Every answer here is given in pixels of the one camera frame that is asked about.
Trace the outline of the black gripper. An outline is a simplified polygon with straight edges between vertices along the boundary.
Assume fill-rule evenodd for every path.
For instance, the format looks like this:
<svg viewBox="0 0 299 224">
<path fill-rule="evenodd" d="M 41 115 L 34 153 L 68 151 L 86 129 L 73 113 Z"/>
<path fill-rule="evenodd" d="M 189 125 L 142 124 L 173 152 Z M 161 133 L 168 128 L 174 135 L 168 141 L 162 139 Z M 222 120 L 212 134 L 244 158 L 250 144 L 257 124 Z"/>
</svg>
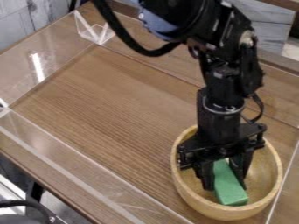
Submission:
<svg viewBox="0 0 299 224">
<path fill-rule="evenodd" d="M 252 120 L 241 122 L 244 102 L 236 109 L 210 104 L 205 88 L 197 92 L 197 130 L 176 147 L 178 167 L 192 168 L 202 189 L 213 190 L 213 162 L 228 159 L 228 166 L 242 189 L 253 152 L 265 145 L 266 126 Z"/>
</svg>

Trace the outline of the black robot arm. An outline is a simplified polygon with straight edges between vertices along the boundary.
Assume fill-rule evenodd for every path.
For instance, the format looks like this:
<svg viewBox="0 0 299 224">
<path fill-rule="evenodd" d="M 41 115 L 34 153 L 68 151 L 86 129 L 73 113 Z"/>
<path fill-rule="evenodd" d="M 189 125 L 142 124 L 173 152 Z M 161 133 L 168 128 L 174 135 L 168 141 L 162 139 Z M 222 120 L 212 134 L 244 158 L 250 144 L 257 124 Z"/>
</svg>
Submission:
<svg viewBox="0 0 299 224">
<path fill-rule="evenodd" d="M 264 72 L 257 37 L 246 16 L 225 0 L 136 0 L 141 21 L 161 40 L 185 44 L 205 83 L 197 91 L 197 129 L 177 146 L 180 167 L 192 168 L 202 188 L 214 189 L 214 164 L 225 158 L 242 182 L 264 124 L 241 116 L 245 99 L 258 101 Z"/>
</svg>

